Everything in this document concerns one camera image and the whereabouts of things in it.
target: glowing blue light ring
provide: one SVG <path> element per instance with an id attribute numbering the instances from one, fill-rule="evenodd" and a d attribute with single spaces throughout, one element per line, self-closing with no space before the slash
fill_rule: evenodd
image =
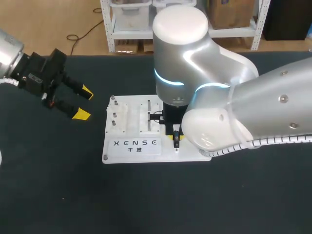
<path id="1" fill-rule="evenodd" d="M 200 85 L 200 86 L 196 89 L 195 93 L 196 93 L 198 90 L 200 90 L 201 88 L 209 87 L 209 86 L 217 86 L 217 87 L 220 87 L 220 88 L 229 88 L 229 87 L 230 87 L 230 86 L 227 85 L 227 84 L 221 84 L 221 83 L 207 83 L 207 84 L 202 84 L 202 85 Z"/>
<path id="2" fill-rule="evenodd" d="M 165 82 L 165 83 L 167 83 L 167 84 L 170 84 L 170 85 L 178 85 L 178 86 L 184 85 L 182 82 L 173 82 L 173 81 L 166 80 L 166 79 L 164 79 L 163 77 L 161 77 L 161 76 L 157 73 L 156 69 L 154 69 L 154 70 L 155 70 L 156 76 L 157 76 L 161 81 L 163 81 L 163 82 Z"/>

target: black table surface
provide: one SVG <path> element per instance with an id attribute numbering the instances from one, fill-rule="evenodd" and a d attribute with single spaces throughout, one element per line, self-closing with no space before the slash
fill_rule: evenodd
<path id="1" fill-rule="evenodd" d="M 260 74 L 308 52 L 244 54 Z M 312 144 L 264 146 L 210 162 L 102 164 L 114 95 L 155 94 L 152 56 L 69 57 L 95 94 L 59 95 L 92 113 L 70 120 L 0 86 L 1 234 L 312 233 Z"/>

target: metal shelf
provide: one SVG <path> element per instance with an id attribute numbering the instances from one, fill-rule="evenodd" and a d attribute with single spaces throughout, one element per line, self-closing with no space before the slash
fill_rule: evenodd
<path id="1" fill-rule="evenodd" d="M 231 28 L 231 29 L 218 29 L 215 30 L 211 26 L 209 28 L 209 35 L 212 38 L 237 38 L 237 37 L 254 37 L 256 30 L 256 24 L 254 19 L 250 21 L 250 26 L 246 28 Z M 148 30 L 144 31 L 120 31 L 117 27 L 114 27 L 112 33 L 113 39 L 153 39 L 152 26 L 149 26 Z"/>
<path id="2" fill-rule="evenodd" d="M 104 25 L 106 30 L 106 37 L 110 52 L 115 51 L 115 39 L 153 39 L 152 25 L 155 17 L 155 11 L 151 10 L 149 29 L 144 31 L 120 31 L 115 26 L 115 16 L 110 17 L 110 6 L 108 0 L 100 0 L 104 18 Z M 231 29 L 213 29 L 209 27 L 209 34 L 212 38 L 237 38 L 237 37 L 254 37 L 252 50 L 257 50 L 266 15 L 271 0 L 259 0 L 259 15 L 258 22 L 254 19 L 250 21 L 250 26 L 245 28 L 231 28 Z"/>

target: metal screw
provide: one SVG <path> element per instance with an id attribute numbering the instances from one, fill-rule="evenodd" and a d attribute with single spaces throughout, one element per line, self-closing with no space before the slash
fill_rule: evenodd
<path id="1" fill-rule="evenodd" d="M 281 76 L 284 76 L 284 75 L 286 75 L 288 73 L 288 71 L 283 71 L 282 73 L 281 73 Z"/>
<path id="2" fill-rule="evenodd" d="M 285 94 L 283 94 L 283 95 L 281 95 L 281 96 L 278 98 L 278 100 L 279 100 L 280 103 L 286 103 L 286 102 L 288 102 L 288 96 L 285 95 Z"/>
<path id="3" fill-rule="evenodd" d="M 298 128 L 298 124 L 297 123 L 290 123 L 290 128 L 292 128 L 292 129 L 296 129 L 296 128 Z"/>

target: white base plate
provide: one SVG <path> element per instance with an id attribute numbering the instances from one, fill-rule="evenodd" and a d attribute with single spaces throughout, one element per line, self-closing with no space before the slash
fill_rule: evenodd
<path id="1" fill-rule="evenodd" d="M 110 99 L 103 163 L 210 161 L 210 157 L 201 155 L 186 138 L 180 141 L 180 148 L 176 151 L 172 139 L 165 135 L 164 125 L 155 121 L 148 125 L 148 112 L 153 114 L 162 109 L 162 101 L 157 95 Z"/>

